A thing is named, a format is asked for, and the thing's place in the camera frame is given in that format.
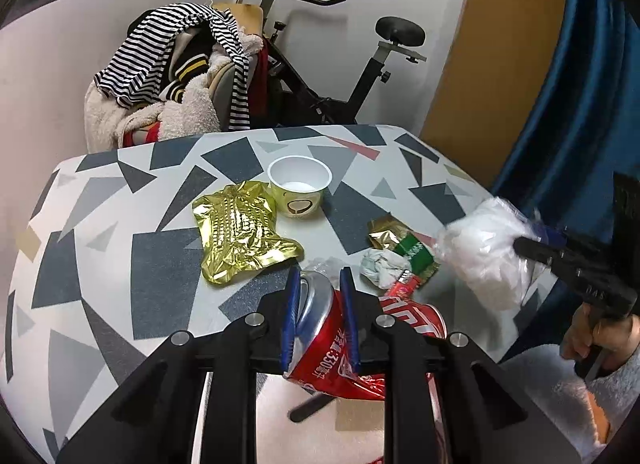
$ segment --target person's hand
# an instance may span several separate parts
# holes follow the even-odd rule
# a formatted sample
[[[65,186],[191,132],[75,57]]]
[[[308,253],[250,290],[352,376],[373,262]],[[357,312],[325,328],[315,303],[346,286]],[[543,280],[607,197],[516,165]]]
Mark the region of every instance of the person's hand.
[[[602,364],[603,370],[618,370],[640,345],[640,318],[602,319],[592,331],[589,327],[590,311],[591,306],[587,303],[575,311],[572,324],[560,345],[560,355],[564,359],[580,361],[589,355],[592,345],[599,345],[611,352]]]

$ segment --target white cup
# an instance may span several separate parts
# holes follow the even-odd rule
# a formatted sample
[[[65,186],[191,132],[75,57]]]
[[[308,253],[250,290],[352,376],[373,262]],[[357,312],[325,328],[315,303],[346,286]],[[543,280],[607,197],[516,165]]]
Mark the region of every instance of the white cup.
[[[267,175],[278,210],[289,217],[303,217],[318,209],[322,192],[333,177],[324,162],[303,155],[274,160]]]

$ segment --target blue curtain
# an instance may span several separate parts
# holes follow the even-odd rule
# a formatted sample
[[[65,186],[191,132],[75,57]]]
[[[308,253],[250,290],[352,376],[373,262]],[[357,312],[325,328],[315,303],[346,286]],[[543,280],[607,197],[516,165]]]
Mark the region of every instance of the blue curtain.
[[[608,242],[614,171],[640,176],[640,31],[618,0],[566,0],[545,83],[492,193]],[[508,356],[559,342],[578,304],[556,285]]]

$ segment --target silver screw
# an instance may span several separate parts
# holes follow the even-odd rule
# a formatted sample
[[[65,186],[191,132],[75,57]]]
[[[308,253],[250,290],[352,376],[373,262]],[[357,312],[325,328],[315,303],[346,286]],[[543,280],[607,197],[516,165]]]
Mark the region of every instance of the silver screw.
[[[178,332],[174,332],[174,335],[171,336],[171,343],[181,347],[182,345],[186,345],[190,339],[189,333],[185,330],[178,330]]]
[[[259,312],[252,312],[251,314],[247,314],[244,317],[244,322],[249,327],[257,327],[257,326],[262,325],[264,323],[264,316],[262,314],[260,314]]]
[[[396,318],[390,316],[389,314],[381,314],[376,318],[376,323],[381,326],[383,329],[388,329],[392,327],[396,322]]]
[[[469,345],[469,338],[466,337],[462,332],[454,332],[450,337],[449,341],[455,347],[462,348]]]

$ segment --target bike seat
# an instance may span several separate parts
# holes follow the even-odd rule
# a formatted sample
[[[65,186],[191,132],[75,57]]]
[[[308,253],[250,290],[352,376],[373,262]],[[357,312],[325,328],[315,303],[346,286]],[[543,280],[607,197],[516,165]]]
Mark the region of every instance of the bike seat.
[[[376,24],[376,33],[384,40],[405,47],[420,47],[426,37],[420,25],[396,16],[380,18]]]

